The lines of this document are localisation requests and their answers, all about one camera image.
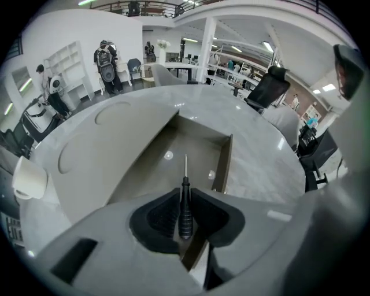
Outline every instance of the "black tool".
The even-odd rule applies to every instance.
[[[187,177],[187,155],[185,154],[185,177],[182,183],[180,202],[179,235],[182,239],[190,239],[193,235],[193,216],[190,210],[190,183]]]

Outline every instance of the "railing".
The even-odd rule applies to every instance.
[[[334,12],[332,12],[327,5],[323,4],[319,0],[279,0],[279,1],[297,4],[311,11],[314,11],[317,14],[325,17],[332,23],[336,24],[339,28],[341,28],[343,31],[349,34],[346,27],[342,24],[342,22],[340,21],[340,19],[338,19]]]
[[[90,5],[90,9],[98,9],[107,12],[113,12],[122,14],[124,16],[160,16],[175,18],[189,10],[196,9],[203,5],[208,5],[225,0],[187,0],[180,5],[172,4],[168,2],[160,1],[118,1],[109,4],[99,5],[93,7],[93,3]],[[337,18],[337,16],[330,10],[328,6],[320,2],[319,0],[277,0],[288,3],[293,3],[302,7],[305,7],[317,14],[327,18],[339,28],[348,33],[345,26]]]
[[[173,19],[188,10],[220,1],[223,0],[188,0],[180,5],[160,1],[118,1],[94,7],[93,3],[91,3],[90,9],[118,13],[122,14],[123,16],[161,16]]]
[[[98,9],[106,12],[122,14],[123,16],[160,16],[174,18],[179,15],[180,5],[160,2],[160,1],[135,1],[137,6],[133,5],[133,1],[118,1],[110,4],[104,4],[92,7],[90,9]]]
[[[20,56],[21,54],[23,54],[22,36],[19,35],[17,39],[14,40],[12,46],[10,47],[8,53],[6,54],[5,61],[10,58]]]

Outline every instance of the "round white table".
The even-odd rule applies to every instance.
[[[284,136],[240,99],[206,85],[148,88],[97,103],[74,115],[48,135],[33,152],[31,161],[48,170],[48,156],[89,114],[101,106],[127,99],[176,106],[183,117],[226,135],[233,134],[227,194],[295,205],[304,193],[304,170]],[[56,193],[47,194],[49,196],[42,199],[20,201],[24,244],[35,254],[71,226],[57,197],[52,196]]]

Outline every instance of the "rectangular opening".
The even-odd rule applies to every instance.
[[[176,115],[125,174],[109,203],[181,187],[185,154],[191,187],[223,192],[231,145],[231,136]]]

